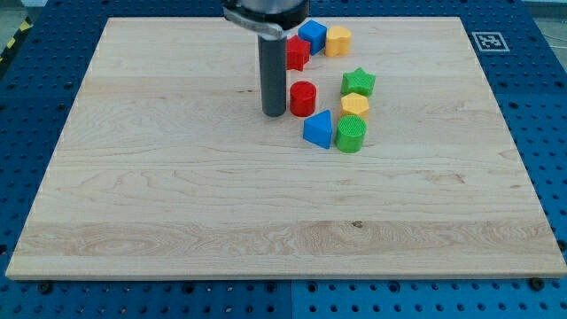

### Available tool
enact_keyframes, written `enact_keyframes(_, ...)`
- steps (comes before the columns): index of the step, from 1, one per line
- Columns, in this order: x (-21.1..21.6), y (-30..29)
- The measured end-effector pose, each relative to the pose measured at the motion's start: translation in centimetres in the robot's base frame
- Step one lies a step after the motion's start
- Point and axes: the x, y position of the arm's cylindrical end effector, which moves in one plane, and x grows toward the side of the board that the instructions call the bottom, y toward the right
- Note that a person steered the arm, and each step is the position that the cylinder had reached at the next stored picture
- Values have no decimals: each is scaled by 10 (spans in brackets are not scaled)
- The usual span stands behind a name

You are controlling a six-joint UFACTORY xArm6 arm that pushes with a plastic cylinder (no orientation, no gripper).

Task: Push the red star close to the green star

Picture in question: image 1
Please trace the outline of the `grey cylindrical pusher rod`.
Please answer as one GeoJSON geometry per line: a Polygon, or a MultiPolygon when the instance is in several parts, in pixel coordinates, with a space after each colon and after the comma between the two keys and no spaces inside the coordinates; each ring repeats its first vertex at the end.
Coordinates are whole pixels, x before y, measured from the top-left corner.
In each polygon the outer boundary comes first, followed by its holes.
{"type": "Polygon", "coordinates": [[[286,110],[287,40],[267,40],[258,36],[260,98],[262,111],[278,117],[286,110]]]}

